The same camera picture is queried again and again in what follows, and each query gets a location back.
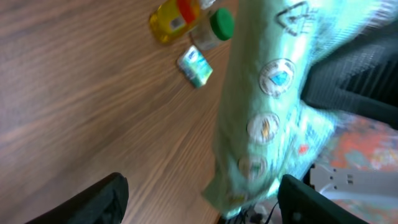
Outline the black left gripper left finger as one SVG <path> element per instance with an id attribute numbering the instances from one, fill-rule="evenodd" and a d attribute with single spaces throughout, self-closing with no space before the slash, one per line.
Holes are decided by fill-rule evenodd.
<path id="1" fill-rule="evenodd" d="M 127 178 L 113 172 L 28 224 L 120 224 L 128 199 Z"/>

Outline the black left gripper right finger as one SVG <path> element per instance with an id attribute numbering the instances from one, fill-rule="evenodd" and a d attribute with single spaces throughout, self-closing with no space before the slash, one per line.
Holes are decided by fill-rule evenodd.
<path id="1" fill-rule="evenodd" d="M 284 175 L 277 195 L 283 224 L 368 224 L 292 175 Z"/>

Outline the teal snack bar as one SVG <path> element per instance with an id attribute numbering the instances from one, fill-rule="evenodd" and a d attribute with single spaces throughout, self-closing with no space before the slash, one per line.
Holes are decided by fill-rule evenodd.
<path id="1" fill-rule="evenodd" d="M 283 175 L 305 175 L 338 121 L 300 99 L 310 67 L 396 19 L 396 1 L 239 2 L 203 193 L 223 218 L 274 198 Z"/>

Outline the teal Kleenex tissue pack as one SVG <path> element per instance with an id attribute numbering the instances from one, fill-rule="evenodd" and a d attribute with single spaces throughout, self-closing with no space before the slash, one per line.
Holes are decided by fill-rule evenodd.
<path id="1" fill-rule="evenodd" d="M 206 85 L 213 69 L 203 54 L 191 45 L 177 60 L 179 69 L 195 88 Z"/>

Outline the yellow liquid bottle silver cap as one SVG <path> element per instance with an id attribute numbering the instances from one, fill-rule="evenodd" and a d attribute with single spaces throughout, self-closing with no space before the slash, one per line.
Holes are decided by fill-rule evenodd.
<path id="1" fill-rule="evenodd" d="M 190 32 L 216 0 L 167 0 L 149 18 L 154 37 L 168 44 Z"/>

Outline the green lid jar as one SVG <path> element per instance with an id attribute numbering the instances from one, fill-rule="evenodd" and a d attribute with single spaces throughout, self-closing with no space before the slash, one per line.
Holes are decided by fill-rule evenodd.
<path id="1" fill-rule="evenodd" d="M 209 11 L 191 31 L 194 45 L 202 50 L 210 50 L 232 38 L 234 17 L 229 9 L 221 7 Z"/>

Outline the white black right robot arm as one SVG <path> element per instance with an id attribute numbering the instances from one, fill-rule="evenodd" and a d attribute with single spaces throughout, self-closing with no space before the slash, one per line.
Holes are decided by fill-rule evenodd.
<path id="1" fill-rule="evenodd" d="M 397 129 L 397 22 L 341 46 L 310 70 L 301 98 Z M 310 182 L 328 199 L 397 205 L 397 173 L 315 165 Z"/>

